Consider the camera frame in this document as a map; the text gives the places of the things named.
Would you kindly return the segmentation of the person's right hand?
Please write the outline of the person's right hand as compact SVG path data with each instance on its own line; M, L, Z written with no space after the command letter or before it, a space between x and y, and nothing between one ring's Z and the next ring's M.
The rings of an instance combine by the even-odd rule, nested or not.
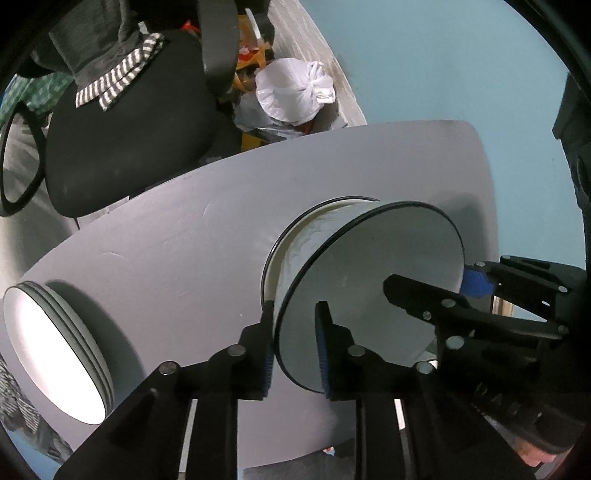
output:
M542 464L551 464L552 462L561 461L559 455L545 452L520 437L516 437L514 440L514 450L521 460L532 468L539 467Z

